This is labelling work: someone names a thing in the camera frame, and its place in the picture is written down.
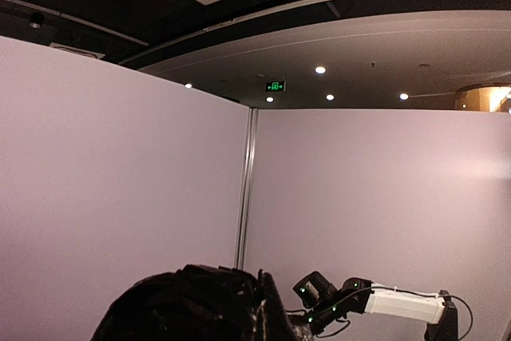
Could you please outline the black plastic trash bag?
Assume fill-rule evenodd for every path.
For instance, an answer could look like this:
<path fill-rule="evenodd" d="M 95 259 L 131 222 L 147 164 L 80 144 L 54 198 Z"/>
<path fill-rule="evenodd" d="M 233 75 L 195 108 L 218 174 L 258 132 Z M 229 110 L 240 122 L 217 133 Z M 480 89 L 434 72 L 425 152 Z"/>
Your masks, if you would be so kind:
<path fill-rule="evenodd" d="M 272 275 L 188 264 L 135 283 L 109 307 L 94 340 L 312 340 L 286 313 Z"/>

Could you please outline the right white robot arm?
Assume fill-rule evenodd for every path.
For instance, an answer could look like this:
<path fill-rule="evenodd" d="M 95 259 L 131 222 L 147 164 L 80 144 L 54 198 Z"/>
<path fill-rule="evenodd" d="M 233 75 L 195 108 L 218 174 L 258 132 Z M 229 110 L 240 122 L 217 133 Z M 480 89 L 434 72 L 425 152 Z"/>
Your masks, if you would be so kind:
<path fill-rule="evenodd" d="M 351 277 L 336 288 L 320 272 L 313 271 L 293 287 L 301 299 L 300 318 L 312 335 L 319 336 L 334 322 L 349 323 L 348 315 L 391 315 L 422 321 L 425 340 L 459 340 L 458 309 L 447 291 L 424 293 L 388 287 Z"/>

